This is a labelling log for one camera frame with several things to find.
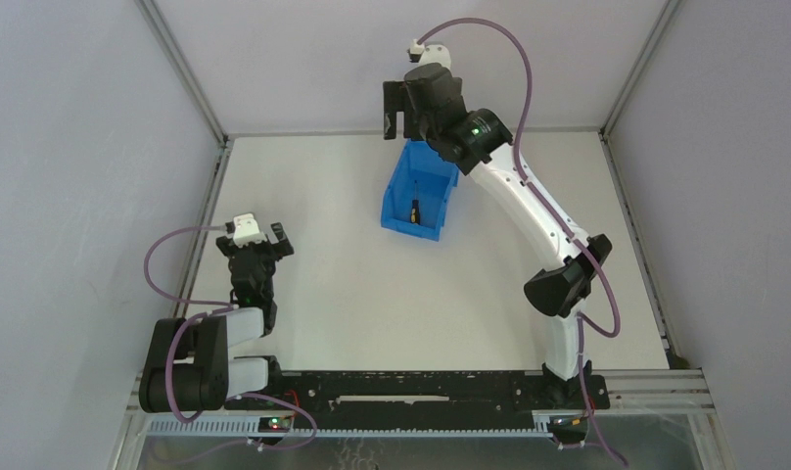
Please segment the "black yellow screwdriver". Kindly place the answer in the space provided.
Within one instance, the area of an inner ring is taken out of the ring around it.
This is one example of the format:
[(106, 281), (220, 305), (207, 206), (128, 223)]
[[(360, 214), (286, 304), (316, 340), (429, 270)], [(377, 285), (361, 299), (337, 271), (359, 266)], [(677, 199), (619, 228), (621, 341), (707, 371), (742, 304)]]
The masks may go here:
[(419, 225), (421, 223), (421, 212), (419, 202), (418, 181), (413, 182), (413, 195), (411, 199), (409, 221), (412, 224)]

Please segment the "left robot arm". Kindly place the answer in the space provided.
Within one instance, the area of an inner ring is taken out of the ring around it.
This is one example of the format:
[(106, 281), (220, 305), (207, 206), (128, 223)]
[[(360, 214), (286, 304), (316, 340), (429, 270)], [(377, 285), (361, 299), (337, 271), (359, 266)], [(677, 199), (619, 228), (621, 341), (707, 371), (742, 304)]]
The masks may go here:
[(231, 349), (274, 330), (278, 306), (273, 277), (294, 248), (281, 223), (266, 234), (248, 214), (217, 227), (215, 244), (227, 261), (231, 290), (211, 312), (156, 323), (139, 387), (141, 408), (170, 412), (182, 422), (218, 410), (229, 398), (266, 389), (279, 372), (276, 358), (238, 356)]

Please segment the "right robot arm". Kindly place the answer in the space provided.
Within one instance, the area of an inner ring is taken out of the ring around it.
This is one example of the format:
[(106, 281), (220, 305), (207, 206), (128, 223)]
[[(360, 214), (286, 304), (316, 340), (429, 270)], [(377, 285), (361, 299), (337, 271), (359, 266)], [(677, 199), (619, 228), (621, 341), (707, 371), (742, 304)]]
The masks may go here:
[(589, 235), (571, 220), (515, 149), (504, 122), (489, 109), (467, 109), (462, 80), (448, 68), (432, 63), (384, 82), (383, 115), (385, 139), (396, 137), (396, 118), (402, 116), (405, 138), (427, 143), (474, 180), (533, 246), (541, 269), (523, 291), (547, 318), (543, 373), (559, 391), (579, 389), (590, 373), (581, 316), (611, 241), (604, 234)]

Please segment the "blue plastic bin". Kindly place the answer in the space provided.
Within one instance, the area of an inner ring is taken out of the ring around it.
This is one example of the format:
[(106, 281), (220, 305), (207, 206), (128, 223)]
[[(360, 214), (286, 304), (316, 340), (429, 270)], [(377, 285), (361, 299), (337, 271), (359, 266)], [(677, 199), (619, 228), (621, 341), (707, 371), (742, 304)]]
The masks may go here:
[(406, 141), (383, 196), (381, 226), (438, 242), (459, 174), (427, 143)]

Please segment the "small green-lit circuit board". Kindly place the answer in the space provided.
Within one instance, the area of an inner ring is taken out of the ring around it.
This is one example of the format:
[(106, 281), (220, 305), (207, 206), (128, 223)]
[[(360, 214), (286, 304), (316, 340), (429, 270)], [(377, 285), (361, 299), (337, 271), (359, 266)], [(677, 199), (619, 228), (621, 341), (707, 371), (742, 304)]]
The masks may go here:
[(267, 417), (261, 418), (258, 423), (260, 433), (282, 434), (289, 432), (294, 425), (292, 417)]

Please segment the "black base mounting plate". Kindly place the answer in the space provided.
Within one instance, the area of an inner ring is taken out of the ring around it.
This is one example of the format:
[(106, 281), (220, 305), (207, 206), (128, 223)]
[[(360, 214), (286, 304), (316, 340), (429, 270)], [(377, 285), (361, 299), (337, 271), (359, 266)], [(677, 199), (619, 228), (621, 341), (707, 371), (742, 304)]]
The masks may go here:
[(563, 382), (540, 371), (287, 371), (260, 399), (231, 400), (227, 410), (268, 411), (286, 400), (320, 416), (463, 414), (584, 414), (610, 407), (603, 376)]

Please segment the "aluminium frame rail right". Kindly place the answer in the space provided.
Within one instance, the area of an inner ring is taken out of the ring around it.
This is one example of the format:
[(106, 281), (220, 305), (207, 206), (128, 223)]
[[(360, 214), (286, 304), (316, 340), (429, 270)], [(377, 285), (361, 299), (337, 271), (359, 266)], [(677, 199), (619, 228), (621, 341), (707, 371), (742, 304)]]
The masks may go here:
[(660, 292), (647, 257), (644, 237), (636, 213), (636, 199), (630, 194), (627, 180), (623, 173), (623, 165), (616, 152), (616, 143), (613, 140), (613, 136), (618, 129), (619, 123), (627, 113), (628, 106), (642, 78), (648, 72), (652, 60), (656, 56), (665, 36), (673, 25), (678, 11), (684, 4), (685, 1), (680, 0), (665, 1), (663, 3), (660, 13), (647, 33), (637, 57), (629, 69), (626, 79), (616, 95), (614, 104), (598, 132), (601, 145), (607, 156), (610, 174), (615, 183), (616, 192), (627, 222), (630, 241), (636, 255), (639, 272), (642, 276), (651, 311), (662, 338), (668, 337), (669, 329), (660, 299)]

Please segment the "aluminium frame rail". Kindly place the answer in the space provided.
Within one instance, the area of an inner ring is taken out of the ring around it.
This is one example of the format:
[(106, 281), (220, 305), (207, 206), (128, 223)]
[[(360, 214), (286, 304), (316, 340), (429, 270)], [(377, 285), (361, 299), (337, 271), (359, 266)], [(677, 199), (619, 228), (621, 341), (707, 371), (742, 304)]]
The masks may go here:
[(616, 143), (613, 140), (613, 136), (618, 129), (619, 123), (627, 113), (628, 106), (642, 78), (648, 72), (652, 60), (656, 56), (665, 36), (673, 25), (678, 11), (684, 4), (685, 1), (680, 0), (665, 1), (663, 3), (660, 13), (647, 33), (637, 57), (629, 69), (626, 79), (616, 95), (614, 104), (598, 132), (601, 145), (607, 156), (610, 174), (615, 183), (616, 192), (627, 222), (630, 241), (636, 255), (639, 272), (642, 276), (651, 311), (662, 338), (668, 337), (669, 329), (660, 299), (660, 292), (647, 257), (644, 237), (636, 213), (636, 199), (630, 194), (627, 180), (623, 173), (623, 165), (616, 152)]
[[(202, 175), (205, 177), (203, 193), (195, 211), (195, 220), (191, 225), (200, 225), (210, 222), (213, 215), (213, 206), (219, 196), (223, 173), (230, 157), (229, 137), (212, 109), (209, 98), (205, 93), (199, 79), (194, 74), (188, 59), (182, 51), (168, 20), (163, 13), (159, 1), (134, 1), (143, 19), (149, 26), (171, 69), (179, 79), (185, 93), (192, 103), (195, 114), (199, 115), (207, 129), (206, 134), (213, 142), (213, 151), (206, 151), (206, 162), (202, 163)], [(181, 267), (178, 284), (174, 296), (190, 295), (194, 287), (197, 271), (203, 253), (203, 246), (207, 235), (192, 232), (187, 240), (186, 258)]]

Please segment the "aluminium frame rail left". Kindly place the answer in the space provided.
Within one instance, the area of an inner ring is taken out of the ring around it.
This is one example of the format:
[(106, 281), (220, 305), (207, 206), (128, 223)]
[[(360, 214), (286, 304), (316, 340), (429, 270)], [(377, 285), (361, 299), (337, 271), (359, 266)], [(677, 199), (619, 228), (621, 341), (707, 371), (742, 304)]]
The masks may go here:
[[(202, 175), (205, 177), (203, 193), (195, 211), (195, 220), (191, 225), (200, 225), (210, 222), (213, 215), (213, 206), (219, 196), (223, 173), (230, 157), (229, 137), (212, 109), (209, 98), (205, 93), (199, 79), (194, 74), (188, 59), (182, 51), (168, 20), (163, 13), (159, 1), (134, 1), (143, 19), (149, 26), (171, 69), (179, 79), (185, 93), (192, 103), (195, 114), (199, 115), (207, 129), (206, 134), (213, 142), (213, 151), (206, 151), (206, 162), (202, 163)], [(203, 246), (207, 235), (192, 232), (187, 240), (186, 258), (181, 267), (178, 284), (174, 296), (190, 295), (194, 287), (197, 271), (203, 253)]]

